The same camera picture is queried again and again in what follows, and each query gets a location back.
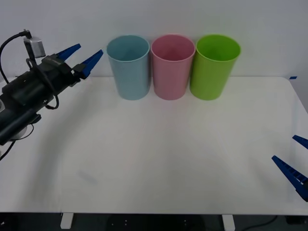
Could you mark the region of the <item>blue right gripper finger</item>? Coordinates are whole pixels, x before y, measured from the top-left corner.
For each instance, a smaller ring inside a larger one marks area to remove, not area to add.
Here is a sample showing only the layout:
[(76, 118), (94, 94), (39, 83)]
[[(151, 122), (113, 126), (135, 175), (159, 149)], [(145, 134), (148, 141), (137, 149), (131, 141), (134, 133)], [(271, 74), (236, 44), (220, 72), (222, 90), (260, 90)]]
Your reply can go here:
[(294, 135), (292, 137), (292, 139), (295, 140), (296, 142), (298, 142), (299, 144), (301, 144), (306, 149), (308, 149), (308, 140), (307, 139), (300, 137), (300, 136), (297, 136), (297, 135)]
[(282, 161), (277, 156), (273, 156), (272, 160), (280, 171), (285, 175), (289, 180), (292, 186), (295, 188), (295, 191), (300, 195), (304, 201), (308, 201), (308, 178), (292, 168), (290, 165)]

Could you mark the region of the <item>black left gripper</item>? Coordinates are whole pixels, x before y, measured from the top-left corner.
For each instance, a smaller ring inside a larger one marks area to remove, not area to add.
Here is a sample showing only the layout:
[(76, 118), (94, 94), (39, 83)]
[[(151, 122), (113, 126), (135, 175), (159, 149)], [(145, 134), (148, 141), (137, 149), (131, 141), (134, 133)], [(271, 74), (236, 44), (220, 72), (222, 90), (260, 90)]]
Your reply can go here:
[(41, 94), (59, 94), (81, 79), (86, 79), (103, 56), (103, 51), (99, 50), (82, 63), (70, 67), (65, 61), (80, 48), (81, 45), (76, 44), (42, 59), (36, 65), (36, 91)]

